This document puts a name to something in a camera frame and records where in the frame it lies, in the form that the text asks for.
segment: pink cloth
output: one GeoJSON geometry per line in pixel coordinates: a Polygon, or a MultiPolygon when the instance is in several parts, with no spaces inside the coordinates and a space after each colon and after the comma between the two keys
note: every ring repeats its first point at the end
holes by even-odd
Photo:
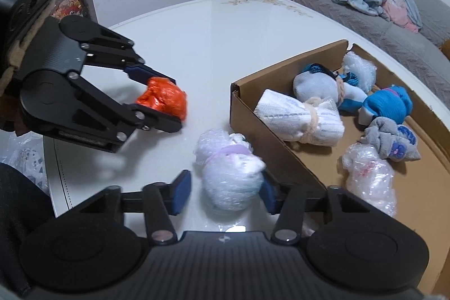
{"type": "Polygon", "coordinates": [[[408,17],[404,0],[386,0],[381,7],[395,24],[414,33],[419,32],[419,28],[408,17]]]}

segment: clear plastic bag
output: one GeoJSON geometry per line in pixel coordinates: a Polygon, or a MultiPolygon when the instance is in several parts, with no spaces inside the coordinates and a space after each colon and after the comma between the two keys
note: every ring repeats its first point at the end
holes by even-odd
{"type": "Polygon", "coordinates": [[[51,14],[58,20],[62,20],[67,15],[83,16],[83,5],[80,0],[61,0],[51,14]]]}
{"type": "Polygon", "coordinates": [[[196,163],[203,166],[206,202],[216,214],[246,209],[258,194],[266,165],[251,152],[241,134],[215,129],[200,136],[196,163]]]}
{"type": "Polygon", "coordinates": [[[342,156],[342,163],[350,173],[347,190],[385,214],[394,216],[397,210],[392,188],[394,170],[387,161],[380,159],[377,150],[368,144],[350,145],[342,156]]]}
{"type": "Polygon", "coordinates": [[[50,194],[44,164],[42,135],[28,132],[17,137],[14,133],[10,134],[2,163],[17,169],[43,192],[50,194]]]}

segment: orange plastic wrap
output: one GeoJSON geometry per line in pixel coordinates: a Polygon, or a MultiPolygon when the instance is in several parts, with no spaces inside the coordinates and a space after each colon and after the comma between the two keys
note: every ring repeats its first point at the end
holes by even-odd
{"type": "Polygon", "coordinates": [[[186,97],[186,93],[167,78],[151,77],[147,82],[147,91],[136,103],[177,116],[184,121],[187,114],[186,97]]]}

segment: white table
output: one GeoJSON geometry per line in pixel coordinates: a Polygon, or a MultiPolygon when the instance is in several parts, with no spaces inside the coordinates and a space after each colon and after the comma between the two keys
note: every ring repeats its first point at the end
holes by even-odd
{"type": "MultiPolygon", "coordinates": [[[[135,41],[134,49],[152,68],[177,80],[188,94],[188,117],[176,134],[136,131],[116,154],[46,138],[44,152],[53,207],[61,215],[109,185],[138,191],[156,181],[172,181],[192,170],[193,186],[183,213],[173,219],[185,230],[224,231],[272,228],[259,199],[229,217],[208,213],[193,150],[210,128],[228,129],[230,84],[248,74],[322,45],[347,39],[358,43],[395,72],[450,128],[450,112],[408,70],[358,34],[289,0],[198,0],[117,24],[114,31],[135,41]]],[[[118,102],[132,102],[145,87],[121,71],[85,67],[82,76],[118,102]]],[[[125,223],[145,235],[142,214],[125,223]]]]}

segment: cardboard box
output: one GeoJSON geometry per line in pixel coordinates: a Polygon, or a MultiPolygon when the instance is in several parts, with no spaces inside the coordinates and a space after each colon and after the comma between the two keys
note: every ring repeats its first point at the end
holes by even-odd
{"type": "MultiPolygon", "coordinates": [[[[339,69],[347,48],[347,40],[337,41],[260,70],[231,85],[231,128],[246,136],[253,145],[254,154],[264,159],[267,169],[279,182],[302,182],[320,188],[345,183],[346,175],[339,169],[340,157],[362,135],[355,116],[342,116],[345,134],[338,146],[302,144],[301,151],[295,152],[276,137],[253,110],[266,89],[293,96],[294,77],[310,63],[339,69]]],[[[424,293],[450,296],[450,132],[393,72],[359,46],[354,45],[352,50],[375,63],[378,88],[401,85],[413,101],[413,112],[406,124],[417,134],[422,159],[391,164],[395,170],[397,194],[395,218],[415,230],[428,245],[430,261],[419,289],[424,293]]]]}

